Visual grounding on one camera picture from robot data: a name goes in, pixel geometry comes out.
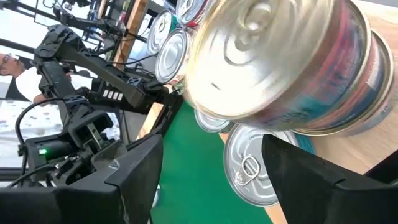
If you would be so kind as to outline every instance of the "metal can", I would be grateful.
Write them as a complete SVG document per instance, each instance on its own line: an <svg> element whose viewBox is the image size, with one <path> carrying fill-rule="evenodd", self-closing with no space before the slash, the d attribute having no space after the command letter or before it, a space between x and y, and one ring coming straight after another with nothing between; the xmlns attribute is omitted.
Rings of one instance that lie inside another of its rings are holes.
<svg viewBox="0 0 398 224"><path fill-rule="evenodd" d="M215 0L178 0L175 13L182 25L196 29Z"/></svg>
<svg viewBox="0 0 398 224"><path fill-rule="evenodd" d="M208 133L228 133L234 126L232 122L208 116L198 110L194 110L194 114L199 127Z"/></svg>
<svg viewBox="0 0 398 224"><path fill-rule="evenodd" d="M183 29L173 30L166 38L156 60L156 79L177 89L184 87L191 37Z"/></svg>
<svg viewBox="0 0 398 224"><path fill-rule="evenodd" d="M397 99L397 90L395 84L395 67L394 57L392 51L388 46L387 42L376 32L373 32L373 36L377 41L377 45L381 52L382 65L384 66L384 81L381 91L377 96L377 101L370 107L362 121L350 126L344 135L353 136L362 132L365 132L384 120L388 114L392 111Z"/></svg>
<svg viewBox="0 0 398 224"><path fill-rule="evenodd" d="M166 41L167 36L178 26L177 18L166 9L154 19L147 40L147 51L150 55L157 54Z"/></svg>
<svg viewBox="0 0 398 224"><path fill-rule="evenodd" d="M291 131L271 132L237 124L224 147L224 171L235 193L251 205L268 207L278 203L261 154L262 137L273 134L298 146Z"/></svg>
<svg viewBox="0 0 398 224"><path fill-rule="evenodd" d="M327 130L339 127L356 119L376 99L382 87L385 65L380 56L377 42L372 38L371 51L365 69L358 81L358 88L338 109L328 116L308 125L309 130Z"/></svg>
<svg viewBox="0 0 398 224"><path fill-rule="evenodd" d="M305 128L358 88L371 35L352 2L229 0L212 10L187 75L196 108L267 129Z"/></svg>

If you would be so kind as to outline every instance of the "can lid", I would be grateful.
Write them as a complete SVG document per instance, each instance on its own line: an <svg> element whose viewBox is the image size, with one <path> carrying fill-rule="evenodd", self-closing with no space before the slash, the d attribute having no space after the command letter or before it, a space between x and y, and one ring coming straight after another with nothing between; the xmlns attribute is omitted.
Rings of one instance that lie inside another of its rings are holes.
<svg viewBox="0 0 398 224"><path fill-rule="evenodd" d="M194 113L199 127L209 133L222 133L230 124L225 119L214 118L198 110L194 110Z"/></svg>
<svg viewBox="0 0 398 224"><path fill-rule="evenodd" d="M180 70L188 49L188 34L183 29L173 30L156 60L156 79L161 83L167 83Z"/></svg>
<svg viewBox="0 0 398 224"><path fill-rule="evenodd" d="M178 0L175 9L179 23L186 25L192 22L204 10L207 0Z"/></svg>
<svg viewBox="0 0 398 224"><path fill-rule="evenodd" d="M228 0L212 7L185 77L196 107L235 120L271 104L313 60L335 2Z"/></svg>
<svg viewBox="0 0 398 224"><path fill-rule="evenodd" d="M166 9L157 15L149 31L147 51L151 55L159 52L172 28L173 14Z"/></svg>
<svg viewBox="0 0 398 224"><path fill-rule="evenodd" d="M297 146L291 131L272 132L238 124L230 132L224 148L224 170L229 184L244 201L260 207L278 203L261 154L265 134Z"/></svg>

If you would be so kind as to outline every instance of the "eyeglasses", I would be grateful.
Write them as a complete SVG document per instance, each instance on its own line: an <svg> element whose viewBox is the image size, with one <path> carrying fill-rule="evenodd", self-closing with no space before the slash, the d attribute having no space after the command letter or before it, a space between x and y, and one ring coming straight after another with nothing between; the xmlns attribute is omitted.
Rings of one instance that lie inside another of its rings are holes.
<svg viewBox="0 0 398 224"><path fill-rule="evenodd" d="M5 64L7 64L11 59L13 59L12 54L6 54L6 55L2 58L2 64L0 65L0 71L3 69L3 67L5 66Z"/></svg>

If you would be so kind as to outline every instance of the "green surface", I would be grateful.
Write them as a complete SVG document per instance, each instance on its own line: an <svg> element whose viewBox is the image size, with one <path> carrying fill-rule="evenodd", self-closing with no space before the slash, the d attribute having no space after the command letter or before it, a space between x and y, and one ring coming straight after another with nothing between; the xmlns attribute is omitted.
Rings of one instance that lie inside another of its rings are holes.
<svg viewBox="0 0 398 224"><path fill-rule="evenodd" d="M164 138L155 224L271 223L263 208L243 202L229 186L223 148L217 134L198 127L184 103Z"/></svg>

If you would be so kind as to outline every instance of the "wooden table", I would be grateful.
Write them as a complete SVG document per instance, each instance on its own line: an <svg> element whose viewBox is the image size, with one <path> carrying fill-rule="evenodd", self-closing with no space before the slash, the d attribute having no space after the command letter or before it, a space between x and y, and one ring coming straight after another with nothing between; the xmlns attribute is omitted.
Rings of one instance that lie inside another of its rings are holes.
<svg viewBox="0 0 398 224"><path fill-rule="evenodd" d="M398 62L398 8L363 1L355 3L367 15L372 29L387 40ZM397 128L398 106L381 124L365 133L349 138L314 137L312 141L318 156L363 174L398 149ZM226 142L228 134L220 136ZM287 223L280 205L265 210L273 223Z"/></svg>

